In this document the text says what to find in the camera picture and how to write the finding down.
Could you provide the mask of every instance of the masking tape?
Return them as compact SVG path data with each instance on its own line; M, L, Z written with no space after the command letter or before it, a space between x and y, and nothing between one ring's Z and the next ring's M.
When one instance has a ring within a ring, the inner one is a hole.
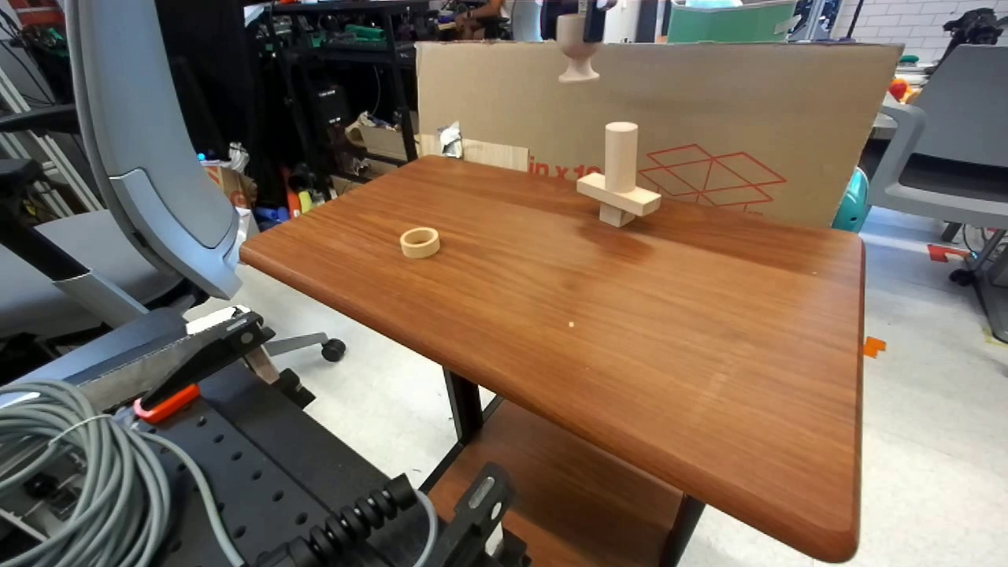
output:
M443 232L432 225L412 225L401 236L401 250L406 259L432 259L443 250Z

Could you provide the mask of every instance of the table leg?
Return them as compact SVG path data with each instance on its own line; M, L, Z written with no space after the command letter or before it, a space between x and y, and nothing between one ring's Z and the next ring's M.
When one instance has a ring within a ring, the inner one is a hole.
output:
M685 494L680 513L674 516L674 526L666 540L666 557L661 557L666 567L680 565L680 557L695 537L695 529L701 523L702 508L705 508L702 501Z
M481 429L478 388L445 369L448 404L461 445L472 442Z

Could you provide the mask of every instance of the cardboard sheet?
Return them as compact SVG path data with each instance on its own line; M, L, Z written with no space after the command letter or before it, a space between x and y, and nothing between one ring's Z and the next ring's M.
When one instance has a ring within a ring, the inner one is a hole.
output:
M606 43L598 82L562 86L555 43L420 43L420 131L530 150L533 175L601 168L606 121L641 121L641 184L666 205L828 225L898 48Z

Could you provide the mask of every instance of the blue object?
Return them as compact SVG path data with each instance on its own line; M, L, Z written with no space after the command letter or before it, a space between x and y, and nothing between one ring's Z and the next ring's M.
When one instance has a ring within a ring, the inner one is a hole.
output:
M255 207L254 213L255 213L258 229L272 229L272 225L291 221L288 207Z
M869 211L874 211L869 175L860 168L855 168L855 175L845 188L845 201L843 201L839 213L831 216L831 225L849 229L849 232L860 232Z

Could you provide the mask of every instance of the gray cable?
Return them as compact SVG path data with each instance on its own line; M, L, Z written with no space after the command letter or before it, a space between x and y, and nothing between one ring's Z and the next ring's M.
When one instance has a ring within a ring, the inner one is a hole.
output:
M166 537L171 482L153 445L180 457L206 501L214 537L231 565L246 565L235 549L219 513L208 477L198 463L166 436L145 435L128 420L102 414L65 381L25 381L0 388L6 394L34 394L0 407L0 442L33 435L44 442L42 454L0 477L5 491L23 487L42 467L75 450L86 459L86 477L66 523L5 567L23 565L153 565Z
M415 501L424 504L428 516L428 540L424 545L415 567L425 567L432 561L435 540L438 540L438 513L428 494L415 491Z

